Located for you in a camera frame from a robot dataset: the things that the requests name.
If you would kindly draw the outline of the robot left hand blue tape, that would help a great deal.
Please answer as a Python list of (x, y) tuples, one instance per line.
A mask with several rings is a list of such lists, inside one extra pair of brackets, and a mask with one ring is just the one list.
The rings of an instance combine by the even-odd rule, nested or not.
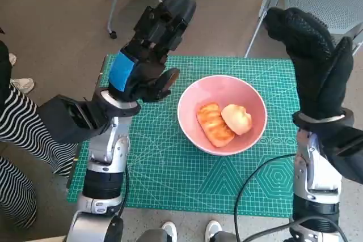
[(155, 102), (170, 94), (180, 71), (166, 69), (168, 53), (181, 43), (195, 10), (195, 0), (164, 0), (145, 8), (134, 36), (121, 48), (109, 72), (108, 90), (113, 97)]

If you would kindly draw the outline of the robot right hand black glove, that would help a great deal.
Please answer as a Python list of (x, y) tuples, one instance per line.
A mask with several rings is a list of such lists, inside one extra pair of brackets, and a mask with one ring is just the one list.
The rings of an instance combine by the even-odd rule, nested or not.
[(353, 70), (352, 39), (344, 36), (335, 44), (326, 24), (298, 8), (270, 8), (263, 24), (292, 60), (300, 111), (315, 120), (343, 115)]

